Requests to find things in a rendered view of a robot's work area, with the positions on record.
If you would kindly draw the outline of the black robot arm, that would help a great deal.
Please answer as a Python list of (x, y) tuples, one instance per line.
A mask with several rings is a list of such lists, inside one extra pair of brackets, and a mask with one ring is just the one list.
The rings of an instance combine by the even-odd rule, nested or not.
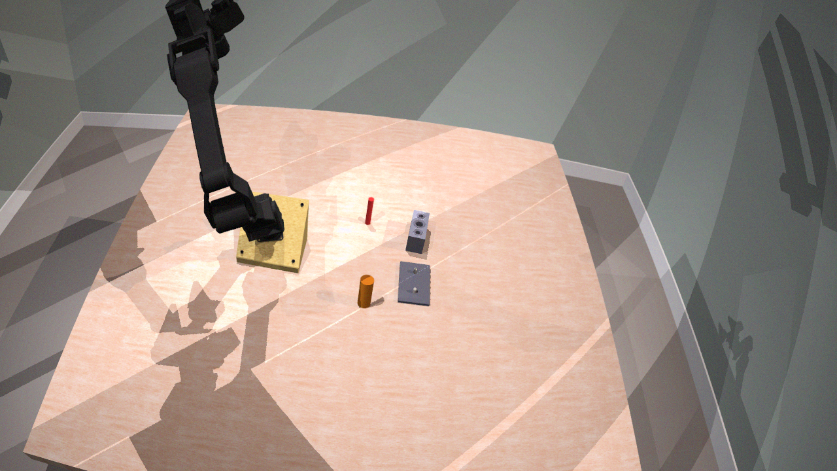
[[(167, 62), (170, 77), (188, 104), (204, 191), (204, 213), (219, 234), (243, 227), (249, 241), (280, 241), (284, 220), (269, 193), (253, 196), (247, 180), (234, 174), (226, 161), (213, 94), (219, 62), (211, 29), (217, 41), (242, 23), (245, 16), (233, 0), (214, 0), (203, 13), (199, 0), (170, 0), (165, 4), (177, 40), (171, 42)], [(182, 56), (176, 54), (182, 52)], [(209, 201), (209, 193), (230, 186), (236, 192)]]

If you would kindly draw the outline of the red peg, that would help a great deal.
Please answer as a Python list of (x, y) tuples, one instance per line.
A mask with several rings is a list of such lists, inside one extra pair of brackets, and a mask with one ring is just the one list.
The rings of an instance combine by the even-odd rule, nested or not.
[(370, 221), (371, 221), (371, 216), (373, 215), (373, 205), (374, 205), (374, 199), (369, 198), (368, 199), (368, 204), (367, 204), (367, 218), (366, 218), (366, 222), (365, 222), (365, 224), (367, 224), (367, 226), (369, 226)]

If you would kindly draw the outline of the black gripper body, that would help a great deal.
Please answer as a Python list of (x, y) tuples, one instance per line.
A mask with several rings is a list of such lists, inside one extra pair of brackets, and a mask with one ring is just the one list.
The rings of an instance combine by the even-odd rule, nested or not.
[[(203, 10), (203, 13), (206, 13), (207, 11), (209, 11), (209, 9)], [(213, 33), (213, 41), (215, 43), (215, 48), (217, 50), (217, 57), (218, 57), (218, 59), (222, 58), (222, 57), (226, 56), (226, 54), (230, 51), (230, 46), (228, 45), (227, 39), (223, 35), (221, 40), (217, 41), (216, 33), (214, 32), (213, 27), (211, 27), (211, 25), (209, 24), (209, 19), (206, 18), (206, 21), (207, 21), (207, 25), (205, 25), (205, 27), (207, 27), (207, 29), (210, 28), (212, 33)]]

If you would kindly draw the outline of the orange cylinder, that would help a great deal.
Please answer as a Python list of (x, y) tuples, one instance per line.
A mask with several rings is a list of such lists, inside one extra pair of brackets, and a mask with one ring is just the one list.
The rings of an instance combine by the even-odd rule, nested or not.
[(374, 278), (372, 275), (362, 275), (360, 277), (360, 290), (358, 293), (358, 306), (368, 308), (373, 295)]

